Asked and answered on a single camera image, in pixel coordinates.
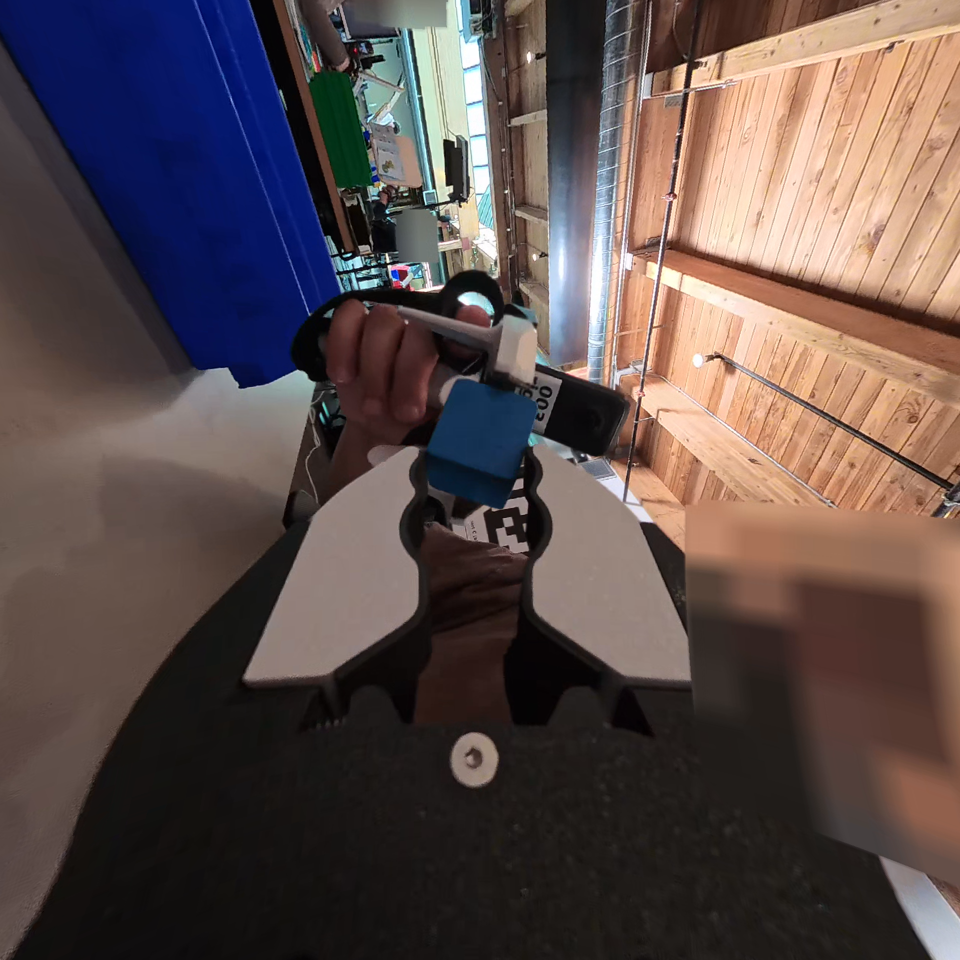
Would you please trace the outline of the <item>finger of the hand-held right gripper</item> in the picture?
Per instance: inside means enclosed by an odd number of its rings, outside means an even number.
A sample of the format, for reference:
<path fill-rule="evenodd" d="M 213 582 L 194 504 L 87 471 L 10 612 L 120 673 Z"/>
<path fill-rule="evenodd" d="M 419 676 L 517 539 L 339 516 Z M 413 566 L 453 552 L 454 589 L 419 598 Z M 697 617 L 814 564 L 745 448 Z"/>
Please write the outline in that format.
<path fill-rule="evenodd" d="M 507 316 L 498 326 L 482 327 L 456 318 L 410 306 L 389 305 L 406 326 L 429 330 L 444 341 L 481 354 L 481 371 L 464 374 L 438 360 L 431 371 L 426 394 L 449 394 L 459 381 L 476 380 L 496 390 L 513 392 L 532 388 L 537 380 L 537 331 L 523 317 Z"/>

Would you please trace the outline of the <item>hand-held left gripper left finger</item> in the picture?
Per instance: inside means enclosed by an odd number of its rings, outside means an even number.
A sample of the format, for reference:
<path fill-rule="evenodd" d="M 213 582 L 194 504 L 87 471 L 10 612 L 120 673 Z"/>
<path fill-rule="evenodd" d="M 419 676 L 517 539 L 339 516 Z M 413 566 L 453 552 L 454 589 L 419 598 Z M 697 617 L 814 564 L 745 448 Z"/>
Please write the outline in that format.
<path fill-rule="evenodd" d="M 308 522 L 244 673 L 249 688 L 346 694 L 415 682 L 430 652 L 426 458 L 402 447 Z"/>

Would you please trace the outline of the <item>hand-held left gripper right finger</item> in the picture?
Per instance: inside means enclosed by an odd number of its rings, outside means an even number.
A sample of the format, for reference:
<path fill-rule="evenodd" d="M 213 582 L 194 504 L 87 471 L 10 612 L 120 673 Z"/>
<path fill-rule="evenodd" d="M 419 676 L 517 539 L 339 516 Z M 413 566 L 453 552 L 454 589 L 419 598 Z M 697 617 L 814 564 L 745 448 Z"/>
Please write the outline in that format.
<path fill-rule="evenodd" d="M 642 520 L 545 446 L 524 470 L 529 558 L 510 645 L 510 693 L 691 689 L 686 628 Z"/>

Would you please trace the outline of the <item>blue wooden block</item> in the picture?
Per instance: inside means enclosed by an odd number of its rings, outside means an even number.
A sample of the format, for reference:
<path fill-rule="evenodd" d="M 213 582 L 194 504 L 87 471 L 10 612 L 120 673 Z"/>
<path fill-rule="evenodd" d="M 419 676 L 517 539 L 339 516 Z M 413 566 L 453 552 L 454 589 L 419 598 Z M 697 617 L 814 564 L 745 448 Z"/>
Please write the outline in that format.
<path fill-rule="evenodd" d="M 456 379 L 426 446 L 430 487 L 501 509 L 517 482 L 537 412 L 530 397 Z"/>

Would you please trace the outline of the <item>blue plastic bin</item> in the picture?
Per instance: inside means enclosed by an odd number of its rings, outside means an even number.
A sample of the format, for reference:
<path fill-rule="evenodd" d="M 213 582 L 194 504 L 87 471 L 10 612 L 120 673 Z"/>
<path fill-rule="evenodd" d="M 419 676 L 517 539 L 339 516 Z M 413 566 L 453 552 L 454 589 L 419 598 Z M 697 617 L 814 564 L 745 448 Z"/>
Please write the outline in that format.
<path fill-rule="evenodd" d="M 291 373 L 339 284 L 250 2 L 3 1 L 1 32 L 193 366 Z"/>

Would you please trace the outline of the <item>person's right forearm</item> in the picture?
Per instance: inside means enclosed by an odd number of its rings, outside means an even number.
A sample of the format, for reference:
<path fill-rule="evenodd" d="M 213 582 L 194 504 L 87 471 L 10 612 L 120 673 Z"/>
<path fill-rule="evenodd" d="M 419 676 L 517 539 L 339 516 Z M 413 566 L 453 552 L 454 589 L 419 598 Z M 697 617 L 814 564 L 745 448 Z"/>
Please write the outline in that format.
<path fill-rule="evenodd" d="M 402 450 L 422 447 L 434 420 L 431 414 L 411 422 L 388 414 L 349 416 L 318 487 L 318 506 Z"/>

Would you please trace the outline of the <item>grey desk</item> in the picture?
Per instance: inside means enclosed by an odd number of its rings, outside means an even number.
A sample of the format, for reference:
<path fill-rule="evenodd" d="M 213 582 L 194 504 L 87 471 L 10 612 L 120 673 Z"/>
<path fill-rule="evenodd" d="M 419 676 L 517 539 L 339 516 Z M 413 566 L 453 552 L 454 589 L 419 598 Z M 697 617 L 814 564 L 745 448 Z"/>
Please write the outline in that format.
<path fill-rule="evenodd" d="M 309 387 L 192 368 L 6 49 L 1 81 L 7 957 L 139 693 L 280 536 Z"/>

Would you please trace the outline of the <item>person's right hand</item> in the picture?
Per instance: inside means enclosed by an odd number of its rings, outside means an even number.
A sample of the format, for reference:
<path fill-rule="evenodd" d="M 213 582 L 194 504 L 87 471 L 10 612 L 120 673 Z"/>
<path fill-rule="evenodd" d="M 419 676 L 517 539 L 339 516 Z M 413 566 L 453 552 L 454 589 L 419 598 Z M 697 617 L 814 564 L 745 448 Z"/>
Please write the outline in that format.
<path fill-rule="evenodd" d="M 350 299 L 332 313 L 324 354 L 346 426 L 367 438 L 397 444 L 433 416 L 428 389 L 439 352 L 423 322 Z"/>

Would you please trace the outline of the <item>black framed board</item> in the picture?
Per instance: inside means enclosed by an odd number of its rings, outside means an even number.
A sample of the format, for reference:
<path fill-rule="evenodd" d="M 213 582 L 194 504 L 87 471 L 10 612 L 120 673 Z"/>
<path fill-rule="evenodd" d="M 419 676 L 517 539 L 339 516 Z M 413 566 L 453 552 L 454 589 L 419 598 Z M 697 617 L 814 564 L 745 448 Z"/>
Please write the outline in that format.
<path fill-rule="evenodd" d="M 527 457 L 523 457 L 510 496 L 499 508 L 455 496 L 449 520 L 451 531 L 474 545 L 494 546 L 514 555 L 528 556 L 531 542 L 526 468 Z"/>

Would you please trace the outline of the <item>person's brown clothing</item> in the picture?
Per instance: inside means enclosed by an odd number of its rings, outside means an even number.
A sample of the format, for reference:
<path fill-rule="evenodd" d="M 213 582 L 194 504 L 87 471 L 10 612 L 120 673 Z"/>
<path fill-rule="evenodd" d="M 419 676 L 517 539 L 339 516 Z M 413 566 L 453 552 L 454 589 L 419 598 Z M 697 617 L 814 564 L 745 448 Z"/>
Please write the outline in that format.
<path fill-rule="evenodd" d="M 518 632 L 526 556 L 430 523 L 421 558 L 432 632 L 414 724 L 508 723 L 503 661 Z"/>

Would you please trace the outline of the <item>cardboard box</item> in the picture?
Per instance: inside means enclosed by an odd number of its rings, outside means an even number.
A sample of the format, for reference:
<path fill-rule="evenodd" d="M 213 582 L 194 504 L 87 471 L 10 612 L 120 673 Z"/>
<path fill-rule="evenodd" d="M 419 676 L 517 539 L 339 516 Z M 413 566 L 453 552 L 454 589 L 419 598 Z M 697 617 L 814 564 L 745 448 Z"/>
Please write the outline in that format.
<path fill-rule="evenodd" d="M 424 177 L 414 141 L 390 126 L 372 124 L 367 129 L 373 164 L 385 186 L 422 188 Z"/>

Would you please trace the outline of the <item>green plastic bin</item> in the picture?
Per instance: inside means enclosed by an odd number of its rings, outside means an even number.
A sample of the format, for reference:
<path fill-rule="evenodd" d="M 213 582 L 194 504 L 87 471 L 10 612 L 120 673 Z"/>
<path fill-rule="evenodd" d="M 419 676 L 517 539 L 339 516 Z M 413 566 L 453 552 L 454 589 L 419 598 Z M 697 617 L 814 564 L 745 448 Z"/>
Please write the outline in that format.
<path fill-rule="evenodd" d="M 322 71 L 309 81 L 339 189 L 373 185 L 364 127 L 349 75 Z"/>

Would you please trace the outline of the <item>wooden table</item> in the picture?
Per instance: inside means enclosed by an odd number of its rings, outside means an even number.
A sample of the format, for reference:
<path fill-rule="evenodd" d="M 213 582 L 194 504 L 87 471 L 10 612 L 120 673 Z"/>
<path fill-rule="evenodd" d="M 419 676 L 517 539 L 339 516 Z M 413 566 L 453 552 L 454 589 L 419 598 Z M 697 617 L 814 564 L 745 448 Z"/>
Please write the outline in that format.
<path fill-rule="evenodd" d="M 305 155 L 318 169 L 329 215 L 321 221 L 330 227 L 329 236 L 342 254 L 358 254 L 359 248 L 350 224 L 347 209 L 335 181 L 330 152 L 325 141 L 316 104 L 307 78 L 306 66 L 297 40 L 300 21 L 291 15 L 287 2 L 272 1 L 271 8 L 282 37 L 284 62 L 289 66 L 294 87 L 294 118 L 301 119 L 309 131 Z"/>

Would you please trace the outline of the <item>silver duct pipe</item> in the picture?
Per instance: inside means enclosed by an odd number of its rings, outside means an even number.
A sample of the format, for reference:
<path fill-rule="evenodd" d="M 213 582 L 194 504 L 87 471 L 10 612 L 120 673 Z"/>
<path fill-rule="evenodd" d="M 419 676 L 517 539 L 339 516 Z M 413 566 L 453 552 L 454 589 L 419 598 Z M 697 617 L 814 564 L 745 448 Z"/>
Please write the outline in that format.
<path fill-rule="evenodd" d="M 613 363 L 616 274 L 646 28 L 643 2 L 606 2 L 586 342 L 586 377 L 604 387 Z"/>

